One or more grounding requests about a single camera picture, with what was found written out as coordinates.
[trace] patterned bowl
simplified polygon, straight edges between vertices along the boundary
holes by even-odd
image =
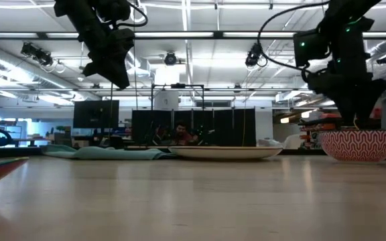
[[[386,159],[386,130],[323,131],[319,138],[327,155],[339,161]]]

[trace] ceiling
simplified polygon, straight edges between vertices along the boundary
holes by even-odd
[[[186,17],[183,23],[182,2],[190,5],[187,7]],[[267,9],[269,1],[263,0],[216,0],[218,10],[213,8],[214,0],[142,0],[147,5],[149,23],[145,27],[133,29],[134,31],[258,31],[263,22],[272,15],[281,11],[287,5],[321,2],[321,0],[270,0],[274,4],[272,10]],[[0,6],[32,6],[52,5],[54,1],[44,0],[0,0]],[[366,16],[375,19],[373,31],[386,31],[386,1],[382,1],[377,9],[370,10]],[[312,29],[323,17],[323,9],[299,10],[287,13],[273,20],[265,30],[301,31]],[[0,8],[0,31],[28,32],[28,31],[75,31],[72,24],[65,17],[56,17],[52,7],[36,9],[2,9]],[[108,88],[110,82],[99,75],[89,76],[83,81],[80,65],[89,63],[86,57],[81,61],[81,56],[88,53],[85,48],[82,54],[81,43],[73,40],[4,40],[0,39],[0,50],[11,54],[23,61],[20,49],[24,42],[31,42],[39,48],[52,53],[53,58],[59,59],[66,69],[62,73],[53,71],[52,76],[59,77],[73,86],[90,88],[93,84],[100,84]],[[296,70],[281,68],[275,64],[269,64],[265,68],[250,71],[245,67],[246,54],[253,45],[253,39],[206,39],[188,40],[188,46],[192,52],[192,79],[193,84],[203,84],[209,87],[233,87],[241,83],[242,87],[250,88],[299,88],[304,85],[300,73]],[[367,49],[371,50],[382,41],[367,41]],[[268,50],[271,56],[278,60],[294,64],[293,45],[290,40],[263,40],[263,48]],[[135,50],[131,50],[138,59],[148,60],[151,69],[155,70],[163,66],[162,55],[167,52],[175,52],[180,59],[186,57],[186,41],[183,39],[159,39],[136,40]],[[25,60],[32,65],[38,64],[30,59]],[[312,67],[323,68],[325,61],[317,61]],[[375,74],[386,70],[385,66],[373,63],[369,68]],[[176,67],[180,72],[180,82],[188,83],[186,67],[181,64]],[[151,85],[151,78],[146,76],[129,75],[131,86],[138,88]],[[106,96],[108,92],[96,93],[97,96]],[[211,95],[234,95],[232,92],[214,92]],[[258,92],[255,96],[275,96],[277,92]],[[134,92],[118,92],[119,96],[135,95]]]

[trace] person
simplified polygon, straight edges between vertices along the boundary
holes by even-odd
[[[171,145],[188,145],[194,142],[197,136],[192,137],[187,132],[187,125],[182,121],[178,121],[176,124],[175,135],[172,137]]]

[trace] teal cloth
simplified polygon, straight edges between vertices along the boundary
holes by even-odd
[[[65,145],[47,145],[42,147],[42,153],[51,157],[81,159],[81,160],[156,160],[170,159],[174,154],[164,153],[158,149],[146,151],[116,150],[112,147],[82,147],[79,150]]]

